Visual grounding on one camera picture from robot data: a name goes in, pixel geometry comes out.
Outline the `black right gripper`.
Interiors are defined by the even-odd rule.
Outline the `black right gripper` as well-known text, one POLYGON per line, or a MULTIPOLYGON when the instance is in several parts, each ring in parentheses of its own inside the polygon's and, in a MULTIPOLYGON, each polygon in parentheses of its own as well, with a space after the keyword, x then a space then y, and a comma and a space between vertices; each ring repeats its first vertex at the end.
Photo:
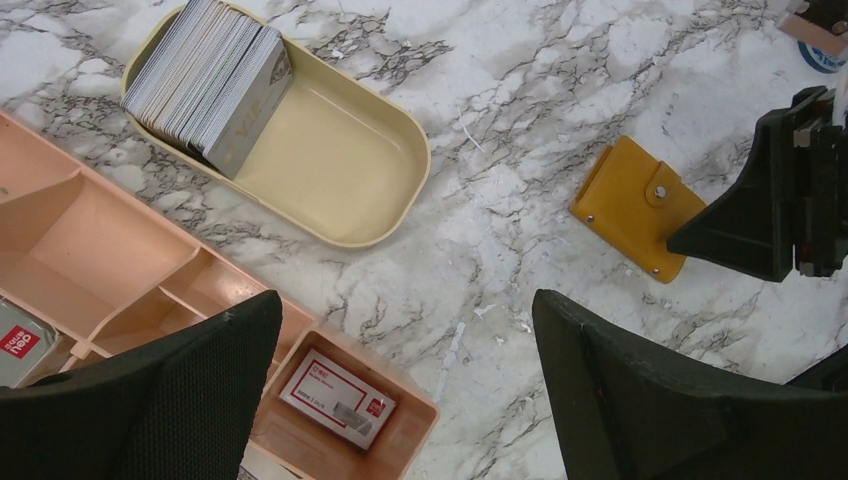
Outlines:
POLYGON ((832 89, 803 89, 756 123, 736 181, 673 233, 668 250, 781 282, 830 277, 847 258, 847 127, 832 89))

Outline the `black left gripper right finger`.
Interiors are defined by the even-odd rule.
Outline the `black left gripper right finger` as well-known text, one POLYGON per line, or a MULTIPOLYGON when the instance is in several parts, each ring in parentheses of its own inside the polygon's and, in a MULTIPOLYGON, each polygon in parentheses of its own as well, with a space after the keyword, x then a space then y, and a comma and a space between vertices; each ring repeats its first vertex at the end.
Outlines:
POLYGON ((631 333, 553 290, 532 320, 571 479, 843 479, 847 352, 785 384, 631 333))

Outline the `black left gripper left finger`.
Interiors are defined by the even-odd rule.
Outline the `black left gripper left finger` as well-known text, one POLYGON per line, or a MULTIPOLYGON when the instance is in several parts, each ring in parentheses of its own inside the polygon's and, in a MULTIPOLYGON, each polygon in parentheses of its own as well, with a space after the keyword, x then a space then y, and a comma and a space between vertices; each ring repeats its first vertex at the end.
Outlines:
POLYGON ((283 322, 263 291, 100 362, 1 391, 5 479, 234 479, 283 322))

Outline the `yellow leather card holder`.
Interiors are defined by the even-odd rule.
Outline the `yellow leather card holder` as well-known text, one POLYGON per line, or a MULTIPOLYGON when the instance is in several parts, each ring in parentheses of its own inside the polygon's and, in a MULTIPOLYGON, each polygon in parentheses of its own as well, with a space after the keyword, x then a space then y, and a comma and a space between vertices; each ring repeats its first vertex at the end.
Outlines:
POLYGON ((570 212, 655 280, 668 284, 686 257, 666 241, 706 208, 667 163, 628 136, 604 148, 570 212))

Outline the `stack of grey cards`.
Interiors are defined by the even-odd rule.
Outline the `stack of grey cards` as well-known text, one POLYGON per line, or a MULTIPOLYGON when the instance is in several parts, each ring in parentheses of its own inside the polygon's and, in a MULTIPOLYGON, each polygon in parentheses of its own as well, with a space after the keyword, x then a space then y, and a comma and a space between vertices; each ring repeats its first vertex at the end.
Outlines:
POLYGON ((190 1, 121 105, 233 179, 293 81, 282 33, 222 1, 190 1))

